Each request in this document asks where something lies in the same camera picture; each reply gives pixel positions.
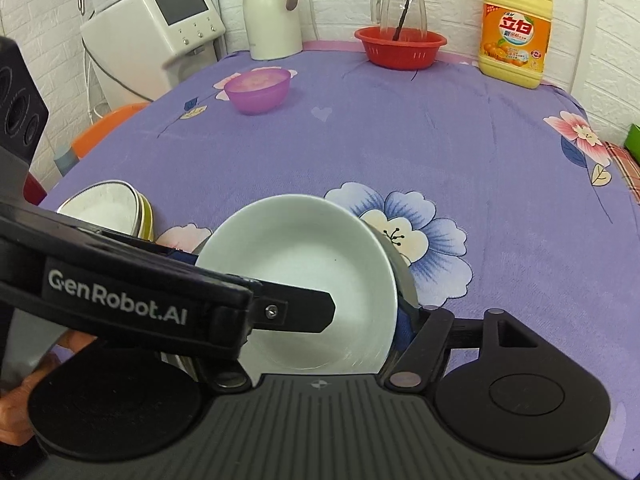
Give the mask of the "person's left hand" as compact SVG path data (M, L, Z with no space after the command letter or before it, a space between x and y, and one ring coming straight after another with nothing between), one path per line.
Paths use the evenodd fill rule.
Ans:
M96 339L95 336L68 330L56 344L72 353L77 353ZM35 385L43 380L60 365L60 360L53 353L48 353L32 372L22 382L1 398L1 442L8 445L21 446L34 434L28 420L27 402Z

